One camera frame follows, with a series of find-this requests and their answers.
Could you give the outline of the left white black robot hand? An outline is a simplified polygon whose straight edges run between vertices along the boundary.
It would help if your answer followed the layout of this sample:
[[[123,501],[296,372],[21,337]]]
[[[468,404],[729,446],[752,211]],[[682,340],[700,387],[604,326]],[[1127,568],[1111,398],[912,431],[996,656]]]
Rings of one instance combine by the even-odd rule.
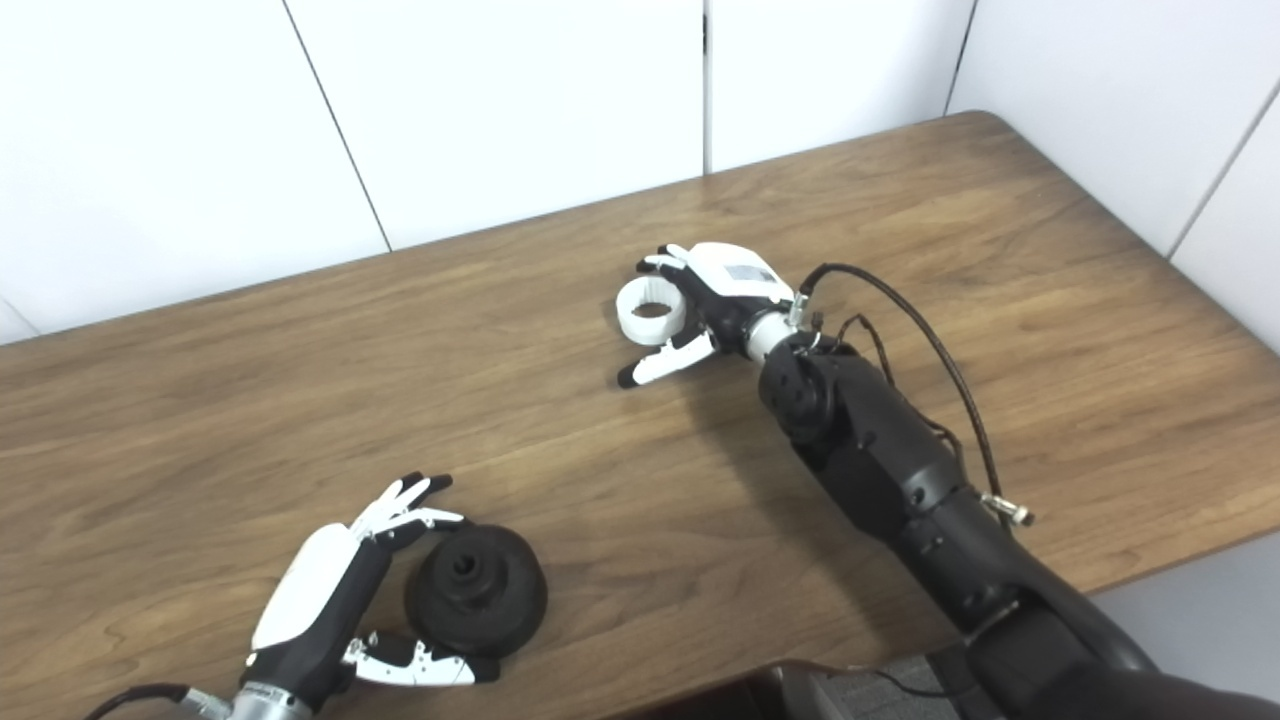
[[[499,679],[494,659],[358,634],[396,552],[429,532],[470,524],[461,514],[421,505],[452,483],[449,474],[412,471],[352,523],[320,527],[301,544],[255,628],[232,719],[314,719],[353,682],[436,688]]]

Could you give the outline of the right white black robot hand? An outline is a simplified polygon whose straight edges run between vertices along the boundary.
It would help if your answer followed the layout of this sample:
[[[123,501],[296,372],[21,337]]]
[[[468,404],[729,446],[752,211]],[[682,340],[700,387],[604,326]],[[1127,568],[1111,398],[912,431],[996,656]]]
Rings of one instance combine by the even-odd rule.
[[[758,365],[797,333],[794,290],[742,246],[668,243],[636,265],[639,277],[616,296],[623,334],[650,351],[618,370],[622,389],[650,384],[713,355]]]

